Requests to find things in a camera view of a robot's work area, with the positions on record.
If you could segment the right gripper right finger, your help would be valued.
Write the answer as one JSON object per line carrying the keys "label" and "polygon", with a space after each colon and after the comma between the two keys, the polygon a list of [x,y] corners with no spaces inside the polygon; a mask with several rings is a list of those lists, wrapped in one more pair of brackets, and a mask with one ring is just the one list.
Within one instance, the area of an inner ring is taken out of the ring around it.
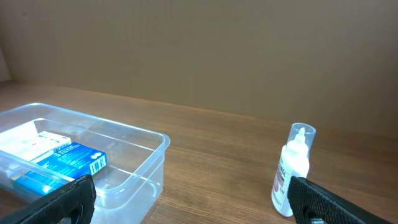
{"label": "right gripper right finger", "polygon": [[291,178],[287,197],[298,224],[391,224],[304,177]]}

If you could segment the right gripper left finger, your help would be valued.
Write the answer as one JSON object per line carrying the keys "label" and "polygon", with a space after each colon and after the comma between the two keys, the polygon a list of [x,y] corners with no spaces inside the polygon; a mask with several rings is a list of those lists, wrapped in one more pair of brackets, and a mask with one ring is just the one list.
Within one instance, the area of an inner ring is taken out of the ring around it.
{"label": "right gripper left finger", "polygon": [[86,174],[1,218],[1,224],[54,224],[64,218],[87,224],[93,217],[95,200],[93,178]]}

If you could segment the blue medicine box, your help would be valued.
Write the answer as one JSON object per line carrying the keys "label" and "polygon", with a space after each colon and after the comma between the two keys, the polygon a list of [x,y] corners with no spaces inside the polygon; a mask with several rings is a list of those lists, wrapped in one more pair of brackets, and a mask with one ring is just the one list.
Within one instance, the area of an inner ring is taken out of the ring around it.
{"label": "blue medicine box", "polygon": [[[45,169],[73,179],[86,174],[94,175],[107,164],[108,158],[105,152],[77,142],[71,143],[37,163]],[[29,194],[42,196],[53,192],[63,184],[54,178],[27,170],[14,178],[13,186]]]}

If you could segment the white medicine box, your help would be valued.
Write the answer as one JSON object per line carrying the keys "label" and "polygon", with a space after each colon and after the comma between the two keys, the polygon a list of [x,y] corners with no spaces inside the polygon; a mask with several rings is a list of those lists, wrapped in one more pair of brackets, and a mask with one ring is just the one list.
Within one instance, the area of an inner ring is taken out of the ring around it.
{"label": "white medicine box", "polygon": [[53,154],[72,143],[71,139],[47,131],[38,132],[33,121],[1,133],[1,150],[25,161]]}

